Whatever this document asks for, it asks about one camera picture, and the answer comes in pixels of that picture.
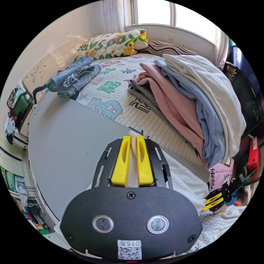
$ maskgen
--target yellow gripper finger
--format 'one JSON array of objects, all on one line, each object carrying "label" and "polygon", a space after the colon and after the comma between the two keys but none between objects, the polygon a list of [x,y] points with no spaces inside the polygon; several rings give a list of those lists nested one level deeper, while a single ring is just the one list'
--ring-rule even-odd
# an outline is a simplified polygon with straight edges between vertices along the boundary
[{"label": "yellow gripper finger", "polygon": [[215,195],[214,197],[205,201],[205,207],[202,209],[202,212],[209,210],[210,208],[216,206],[217,204],[221,203],[224,199],[221,198],[222,193]]},{"label": "yellow gripper finger", "polygon": [[117,156],[111,182],[114,185],[127,187],[129,170],[131,136],[124,136]]},{"label": "yellow gripper finger", "polygon": [[148,151],[143,136],[137,136],[138,186],[151,185],[154,181]]}]

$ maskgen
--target white curtain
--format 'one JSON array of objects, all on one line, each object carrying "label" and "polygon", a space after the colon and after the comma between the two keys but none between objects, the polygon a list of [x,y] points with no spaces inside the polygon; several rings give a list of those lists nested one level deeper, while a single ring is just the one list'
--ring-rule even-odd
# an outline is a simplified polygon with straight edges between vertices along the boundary
[{"label": "white curtain", "polygon": [[228,56],[228,49],[228,36],[219,27],[216,26],[214,60],[215,66],[221,71],[224,69],[225,66],[225,62]]},{"label": "white curtain", "polygon": [[124,32],[124,0],[103,0],[101,1],[101,8],[106,33]]}]

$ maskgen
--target printed bed sheet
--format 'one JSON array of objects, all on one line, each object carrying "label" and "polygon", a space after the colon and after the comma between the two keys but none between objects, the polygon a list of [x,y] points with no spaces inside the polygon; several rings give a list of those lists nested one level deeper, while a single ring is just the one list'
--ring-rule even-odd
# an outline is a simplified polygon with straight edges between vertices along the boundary
[{"label": "printed bed sheet", "polygon": [[140,63],[153,63],[155,59],[163,60],[156,55],[138,53],[130,57],[94,61],[92,65],[99,64],[102,70],[81,90],[76,101],[205,167],[197,151],[181,134],[128,92],[129,80],[144,72]]}]

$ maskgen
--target pink bag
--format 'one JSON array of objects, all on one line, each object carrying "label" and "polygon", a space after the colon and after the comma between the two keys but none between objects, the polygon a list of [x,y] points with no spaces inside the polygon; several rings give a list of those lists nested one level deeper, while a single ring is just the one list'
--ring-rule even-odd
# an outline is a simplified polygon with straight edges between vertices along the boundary
[{"label": "pink bag", "polygon": [[210,176],[208,180],[209,192],[222,188],[222,185],[227,182],[230,184],[234,169],[234,160],[229,158],[226,164],[217,163],[209,169]]}]

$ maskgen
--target gray table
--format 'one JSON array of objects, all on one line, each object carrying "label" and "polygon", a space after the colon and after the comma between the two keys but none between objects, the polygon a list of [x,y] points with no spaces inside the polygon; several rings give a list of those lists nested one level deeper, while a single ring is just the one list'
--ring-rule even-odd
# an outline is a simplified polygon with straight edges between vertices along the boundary
[{"label": "gray table", "polygon": [[[30,116],[28,151],[40,192],[58,220],[68,203],[91,184],[108,143],[128,132],[128,128],[71,99],[45,94],[43,104],[38,103]],[[207,182],[209,172],[165,151]]]}]

